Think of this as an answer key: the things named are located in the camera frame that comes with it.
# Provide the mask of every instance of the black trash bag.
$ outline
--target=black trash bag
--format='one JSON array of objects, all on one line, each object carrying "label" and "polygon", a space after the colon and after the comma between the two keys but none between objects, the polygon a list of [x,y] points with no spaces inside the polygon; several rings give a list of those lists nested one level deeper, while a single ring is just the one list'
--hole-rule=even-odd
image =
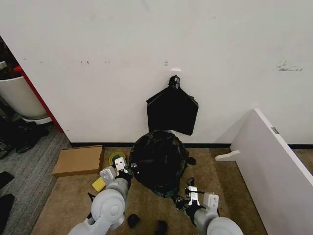
[{"label": "black trash bag", "polygon": [[149,132],[173,130],[192,135],[198,103],[180,88],[180,78],[170,78],[169,86],[147,100]]},{"label": "black trash bag", "polygon": [[179,192],[179,180],[187,167],[188,155],[173,133],[153,131],[134,144],[130,164],[140,183],[158,196],[171,197]]}]

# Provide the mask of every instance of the brown carpet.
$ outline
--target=brown carpet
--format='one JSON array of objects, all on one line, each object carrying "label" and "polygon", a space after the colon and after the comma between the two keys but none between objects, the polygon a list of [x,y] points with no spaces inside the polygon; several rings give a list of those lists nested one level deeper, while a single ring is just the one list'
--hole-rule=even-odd
[{"label": "brown carpet", "polygon": [[[130,148],[107,147],[104,167],[108,165],[108,156],[115,151],[123,151],[127,156]],[[190,148],[190,156],[197,161],[189,165],[180,182],[180,191],[186,186],[186,180],[194,177],[199,190],[214,192],[220,196],[219,210],[221,216],[234,220],[244,234],[267,234],[259,214],[253,204],[244,180],[235,162],[216,162],[215,157],[228,153],[229,149]],[[297,150],[302,162],[312,172],[312,152]],[[97,174],[61,177],[41,213],[33,235],[66,235],[77,223],[82,222],[90,212],[91,202],[87,192],[96,194],[91,184],[98,178]],[[127,198],[126,218],[137,214],[141,221],[129,229],[125,221],[109,235],[153,235],[157,220],[168,223],[168,234],[196,235],[197,229],[181,211],[176,211],[171,199],[154,195],[135,178]]]}]

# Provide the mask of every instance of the white wall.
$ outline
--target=white wall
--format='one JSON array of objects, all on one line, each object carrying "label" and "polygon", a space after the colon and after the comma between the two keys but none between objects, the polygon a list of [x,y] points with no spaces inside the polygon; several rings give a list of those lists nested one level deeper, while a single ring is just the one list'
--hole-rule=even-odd
[{"label": "white wall", "polygon": [[0,35],[72,142],[136,141],[148,131],[145,100],[179,67],[181,87],[199,103],[194,134],[182,141],[230,143],[238,120],[259,107],[288,143],[313,144],[312,8],[2,0]]}]

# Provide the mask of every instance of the gray carpet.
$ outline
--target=gray carpet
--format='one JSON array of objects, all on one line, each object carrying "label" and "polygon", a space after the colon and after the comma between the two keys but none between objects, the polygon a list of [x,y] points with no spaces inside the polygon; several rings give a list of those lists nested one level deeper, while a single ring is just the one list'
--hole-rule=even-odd
[{"label": "gray carpet", "polygon": [[7,171],[15,179],[0,189],[0,196],[15,196],[3,235],[30,234],[56,182],[51,175],[60,151],[69,147],[64,133],[49,126],[50,134],[25,153],[14,150],[0,160],[0,172]]}]

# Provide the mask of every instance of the white panel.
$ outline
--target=white panel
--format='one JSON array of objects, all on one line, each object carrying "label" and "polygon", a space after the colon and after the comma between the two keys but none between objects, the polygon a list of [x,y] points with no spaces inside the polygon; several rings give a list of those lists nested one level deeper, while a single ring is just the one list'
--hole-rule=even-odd
[{"label": "white panel", "polygon": [[230,148],[268,234],[313,234],[313,177],[260,110]]},{"label": "white panel", "polygon": [[136,141],[148,131],[145,101],[179,68],[199,103],[183,142],[230,143],[236,121],[260,107],[287,142],[312,144],[312,8],[309,0],[2,0],[0,35],[72,142]]}]

